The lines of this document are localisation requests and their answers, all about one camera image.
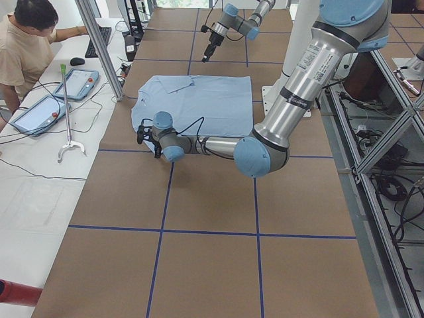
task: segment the light blue cloth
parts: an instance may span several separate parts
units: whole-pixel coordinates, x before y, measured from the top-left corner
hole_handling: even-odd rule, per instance
[[[177,131],[205,117],[200,136],[246,136],[253,127],[250,77],[153,76],[138,90],[131,112],[134,130],[159,111],[172,115]],[[196,123],[183,134],[196,135],[198,127]]]

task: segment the computer mouse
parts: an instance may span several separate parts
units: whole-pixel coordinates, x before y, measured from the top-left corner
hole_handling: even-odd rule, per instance
[[[72,66],[78,66],[85,64],[85,60],[83,58],[72,58],[69,62]]]

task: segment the keyboard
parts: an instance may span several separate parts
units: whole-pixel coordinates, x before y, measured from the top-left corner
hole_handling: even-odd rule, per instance
[[[109,43],[109,39],[111,38],[112,28],[108,26],[107,27],[99,26],[99,30],[100,30],[101,37],[103,38],[107,46]],[[87,51],[85,52],[85,58],[96,58],[96,57],[98,56],[95,52],[93,42],[90,40],[87,47]]]

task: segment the man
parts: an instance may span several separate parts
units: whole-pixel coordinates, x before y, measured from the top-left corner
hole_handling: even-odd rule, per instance
[[[55,30],[58,20],[48,0],[18,0],[0,23],[0,89],[12,113],[53,60],[50,44],[87,34],[84,26]],[[0,117],[0,131],[5,125]]]
[[[392,13],[424,13],[424,0],[393,0]]]

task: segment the tablet device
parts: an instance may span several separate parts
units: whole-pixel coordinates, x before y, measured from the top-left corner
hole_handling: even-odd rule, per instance
[[[93,89],[99,79],[99,72],[93,70],[71,69],[66,75],[66,93],[68,99],[81,101]],[[64,99],[63,82],[54,90],[53,96]]]
[[[47,95],[9,123],[23,134],[39,136],[63,117],[65,111],[64,101]]]

